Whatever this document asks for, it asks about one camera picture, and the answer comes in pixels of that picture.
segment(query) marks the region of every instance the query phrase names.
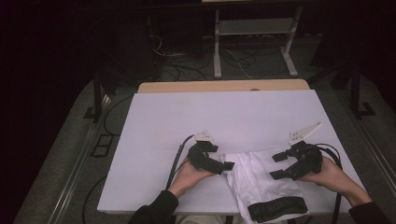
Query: black sleeve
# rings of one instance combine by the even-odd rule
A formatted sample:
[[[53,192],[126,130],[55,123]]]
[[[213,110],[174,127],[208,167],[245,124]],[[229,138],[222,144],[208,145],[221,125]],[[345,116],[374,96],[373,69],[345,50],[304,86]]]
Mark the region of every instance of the black sleeve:
[[[129,220],[129,224],[163,224],[175,212],[178,206],[177,197],[168,190],[161,191],[150,205],[141,206]]]
[[[353,207],[349,209],[349,214],[357,224],[391,223],[376,203],[364,203]]]

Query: white tabletop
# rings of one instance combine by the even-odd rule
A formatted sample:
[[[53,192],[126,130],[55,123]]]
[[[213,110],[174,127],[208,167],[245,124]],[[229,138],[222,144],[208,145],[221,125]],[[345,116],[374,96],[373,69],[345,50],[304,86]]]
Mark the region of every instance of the white tabletop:
[[[217,91],[138,93],[131,103],[98,210],[136,211],[165,188],[179,145],[208,130],[222,153],[289,149],[289,133],[322,122],[306,143],[329,144],[340,152],[344,169],[361,185],[315,91]],[[187,156],[190,140],[180,157]],[[332,213],[335,193],[297,181],[312,214]],[[238,214],[225,175],[209,177],[180,200],[177,214]],[[349,205],[342,201],[340,211]]]

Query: person's left hand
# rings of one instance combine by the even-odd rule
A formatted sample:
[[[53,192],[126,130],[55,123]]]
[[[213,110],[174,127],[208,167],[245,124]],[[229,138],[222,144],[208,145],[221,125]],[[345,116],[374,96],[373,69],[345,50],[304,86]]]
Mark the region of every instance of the person's left hand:
[[[182,165],[177,172],[175,181],[168,189],[177,198],[183,195],[187,190],[192,189],[201,180],[205,179],[206,177],[215,175],[206,170],[195,169],[195,167],[192,166],[191,162],[187,159],[185,159],[181,164]]]

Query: hand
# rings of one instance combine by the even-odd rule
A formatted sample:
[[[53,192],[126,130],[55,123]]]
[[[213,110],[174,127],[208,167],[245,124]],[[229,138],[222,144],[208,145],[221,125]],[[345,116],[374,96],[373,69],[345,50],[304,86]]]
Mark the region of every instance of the hand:
[[[192,166],[191,162],[185,159],[181,163],[181,167],[178,170],[175,181],[169,187],[169,191],[172,192],[177,198],[180,198],[187,190],[192,189],[201,180],[206,177],[215,175],[206,170],[197,170]]]
[[[323,157],[320,173],[315,174],[311,172],[301,177],[299,180],[314,182],[326,189],[340,193],[346,197],[352,207],[372,201],[361,186],[344,173],[333,161],[326,157]]]

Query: white cloth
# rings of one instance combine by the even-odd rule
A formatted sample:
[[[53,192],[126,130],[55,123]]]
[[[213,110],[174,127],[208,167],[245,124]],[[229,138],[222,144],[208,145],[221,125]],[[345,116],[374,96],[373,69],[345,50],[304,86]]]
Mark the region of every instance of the white cloth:
[[[290,166],[287,161],[274,162],[272,159],[273,155],[282,151],[284,150],[270,149],[228,153],[221,157],[223,161],[234,162],[233,169],[227,173],[227,180],[246,224],[257,223],[252,220],[248,211],[248,207],[255,203],[271,202],[275,199],[294,196],[297,197],[296,199],[299,200],[300,204],[303,203],[303,206],[305,206],[303,194],[293,180],[289,178],[274,180],[269,175],[270,172],[285,170]],[[302,215],[285,214],[265,223],[277,223],[280,220],[287,220]]]

